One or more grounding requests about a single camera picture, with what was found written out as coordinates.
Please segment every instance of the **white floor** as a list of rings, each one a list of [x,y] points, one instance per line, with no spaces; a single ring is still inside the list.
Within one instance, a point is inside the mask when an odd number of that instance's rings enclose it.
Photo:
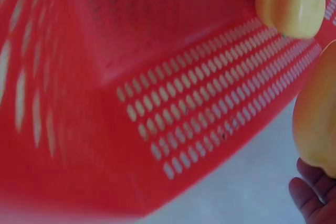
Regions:
[[[298,156],[291,134],[293,107],[294,101],[245,148],[196,186],[153,215],[131,223],[303,224],[288,193],[288,182],[297,176]],[[9,209],[1,201],[0,222],[115,223],[107,218],[23,213]]]

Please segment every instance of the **red plastic basket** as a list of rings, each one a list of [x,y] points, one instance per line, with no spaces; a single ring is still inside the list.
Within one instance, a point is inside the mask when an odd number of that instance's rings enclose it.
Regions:
[[[0,0],[1,195],[157,209],[295,97],[336,37],[335,7],[294,40],[254,0]]]

